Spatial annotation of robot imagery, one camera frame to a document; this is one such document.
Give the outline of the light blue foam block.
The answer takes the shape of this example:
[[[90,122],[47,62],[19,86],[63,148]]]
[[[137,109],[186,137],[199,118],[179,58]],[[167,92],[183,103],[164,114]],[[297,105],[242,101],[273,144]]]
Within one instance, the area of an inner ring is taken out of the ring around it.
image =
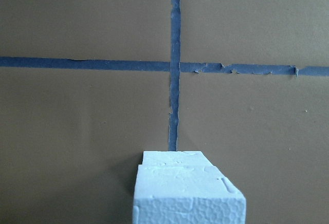
[[[133,223],[245,221],[246,198],[217,167],[138,167]]]
[[[142,165],[213,166],[201,151],[144,151]]]

